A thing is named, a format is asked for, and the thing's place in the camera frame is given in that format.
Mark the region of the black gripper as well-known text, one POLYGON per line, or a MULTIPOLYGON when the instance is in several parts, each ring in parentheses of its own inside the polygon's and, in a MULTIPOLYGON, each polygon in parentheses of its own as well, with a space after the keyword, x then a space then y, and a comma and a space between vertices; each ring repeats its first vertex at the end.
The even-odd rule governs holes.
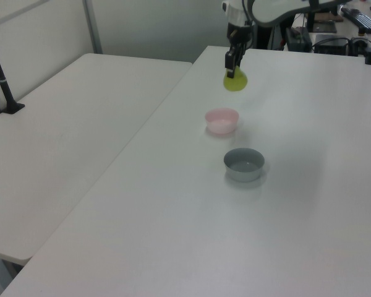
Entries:
POLYGON ((230 79, 234 78, 236 66, 241 66, 242 58, 247 49, 249 49, 254 42, 253 27, 249 24, 240 27, 232 23, 228 23, 227 39, 230 47, 225 54, 225 68, 227 71, 226 76, 230 79))

